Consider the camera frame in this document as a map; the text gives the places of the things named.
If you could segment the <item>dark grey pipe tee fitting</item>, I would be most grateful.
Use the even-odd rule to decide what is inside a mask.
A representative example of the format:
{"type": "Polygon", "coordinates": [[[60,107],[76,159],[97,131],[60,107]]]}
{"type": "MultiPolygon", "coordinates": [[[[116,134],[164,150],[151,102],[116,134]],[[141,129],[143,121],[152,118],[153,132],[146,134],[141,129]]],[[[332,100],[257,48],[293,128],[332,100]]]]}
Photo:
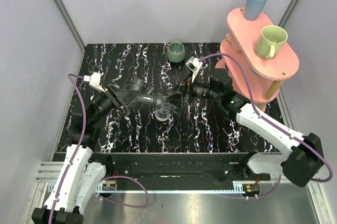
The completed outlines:
{"type": "Polygon", "coordinates": [[[138,96],[129,105],[135,109],[139,109],[141,105],[152,106],[155,109],[159,109],[164,99],[164,96],[159,94],[153,86],[148,85],[140,78],[131,78],[127,90],[138,92],[138,96]]]}

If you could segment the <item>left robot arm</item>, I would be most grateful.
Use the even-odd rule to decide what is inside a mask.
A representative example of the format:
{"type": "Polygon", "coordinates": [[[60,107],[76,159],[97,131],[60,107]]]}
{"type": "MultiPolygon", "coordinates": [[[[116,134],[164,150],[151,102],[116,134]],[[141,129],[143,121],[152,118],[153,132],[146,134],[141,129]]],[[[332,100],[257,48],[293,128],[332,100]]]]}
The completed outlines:
{"type": "Polygon", "coordinates": [[[126,89],[105,86],[98,99],[83,107],[55,187],[44,206],[34,209],[33,223],[83,223],[84,210],[93,190],[101,179],[110,179],[114,172],[110,158],[92,156],[100,134],[96,124],[112,109],[131,105],[145,86],[130,84],[126,89]]]}

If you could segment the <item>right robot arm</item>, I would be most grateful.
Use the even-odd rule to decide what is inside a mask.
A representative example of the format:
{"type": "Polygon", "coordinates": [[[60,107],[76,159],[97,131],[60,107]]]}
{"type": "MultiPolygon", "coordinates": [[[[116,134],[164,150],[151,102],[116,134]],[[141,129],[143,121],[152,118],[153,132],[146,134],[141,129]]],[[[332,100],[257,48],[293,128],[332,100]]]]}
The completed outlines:
{"type": "Polygon", "coordinates": [[[277,154],[249,154],[239,166],[243,179],[251,180],[257,174],[275,174],[285,176],[298,187],[305,187],[323,166],[322,144],[316,134],[304,135],[269,117],[233,90],[230,77],[211,76],[208,83],[192,82],[188,78],[165,100],[181,108],[185,95],[216,101],[228,118],[253,130],[279,150],[277,154]]]}

